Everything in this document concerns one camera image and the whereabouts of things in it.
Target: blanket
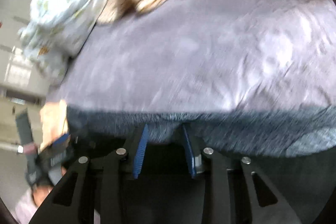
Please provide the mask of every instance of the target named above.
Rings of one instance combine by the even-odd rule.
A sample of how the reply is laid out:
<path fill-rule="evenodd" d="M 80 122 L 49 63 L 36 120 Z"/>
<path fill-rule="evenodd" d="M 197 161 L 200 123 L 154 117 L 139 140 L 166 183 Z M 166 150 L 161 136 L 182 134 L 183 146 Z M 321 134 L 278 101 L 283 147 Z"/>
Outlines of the blanket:
<path fill-rule="evenodd" d="M 336 144 L 335 15 L 332 0 L 167 0 L 96 25 L 47 100 L 67 102 L 69 128 L 80 119 L 124 136 L 148 122 L 151 141 L 169 142 L 195 121 L 225 151 L 326 150 Z"/>
<path fill-rule="evenodd" d="M 23 54 L 52 85 L 62 82 L 107 0 L 32 0 L 30 22 L 19 30 Z"/>

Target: floor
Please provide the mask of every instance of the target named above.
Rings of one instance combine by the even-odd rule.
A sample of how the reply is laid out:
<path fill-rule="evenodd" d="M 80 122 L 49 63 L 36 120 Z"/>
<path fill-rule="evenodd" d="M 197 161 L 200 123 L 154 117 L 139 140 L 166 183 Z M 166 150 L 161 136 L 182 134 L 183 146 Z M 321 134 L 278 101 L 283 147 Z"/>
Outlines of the floor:
<path fill-rule="evenodd" d="M 16 33 L 29 21 L 29 3 L 30 0 L 0 0 L 0 44 L 3 46 L 0 47 L 0 84 L 45 95 L 48 82 L 24 60 L 17 58 L 20 43 Z M 11 210 L 28 189 L 24 179 L 26 159 L 22 155 L 3 150 L 0 150 L 0 159 L 0 196 Z"/>

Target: metal rod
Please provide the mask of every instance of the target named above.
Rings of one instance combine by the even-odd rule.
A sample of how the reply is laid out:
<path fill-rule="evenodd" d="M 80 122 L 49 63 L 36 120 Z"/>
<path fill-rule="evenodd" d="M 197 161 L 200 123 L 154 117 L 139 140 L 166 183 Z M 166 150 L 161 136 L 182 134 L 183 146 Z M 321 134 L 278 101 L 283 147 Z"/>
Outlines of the metal rod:
<path fill-rule="evenodd" d="M 23 153 L 23 147 L 21 145 L 12 144 L 12 143 L 0 142 L 0 149 L 16 152 L 19 154 Z"/>

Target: pink sleeve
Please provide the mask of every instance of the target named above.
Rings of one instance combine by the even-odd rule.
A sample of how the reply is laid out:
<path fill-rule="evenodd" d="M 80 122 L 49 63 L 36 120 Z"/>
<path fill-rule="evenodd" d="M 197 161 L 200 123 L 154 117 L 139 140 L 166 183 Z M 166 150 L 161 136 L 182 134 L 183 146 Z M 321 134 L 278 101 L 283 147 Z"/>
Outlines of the pink sleeve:
<path fill-rule="evenodd" d="M 29 189 L 20 198 L 19 202 L 15 206 L 14 211 L 11 213 L 19 224 L 29 224 L 29 221 L 36 211 L 37 207 L 33 201 L 32 192 Z M 94 224 L 100 224 L 100 215 L 96 211 L 94 212 Z"/>

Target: bed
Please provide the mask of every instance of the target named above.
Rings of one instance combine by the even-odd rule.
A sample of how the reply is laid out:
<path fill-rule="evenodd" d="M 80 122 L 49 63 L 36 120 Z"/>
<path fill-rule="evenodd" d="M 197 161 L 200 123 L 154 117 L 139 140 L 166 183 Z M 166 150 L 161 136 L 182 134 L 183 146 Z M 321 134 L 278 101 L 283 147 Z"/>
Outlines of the bed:
<path fill-rule="evenodd" d="M 168 0 L 96 25 L 60 87 L 70 126 L 293 157 L 336 145 L 332 0 Z"/>

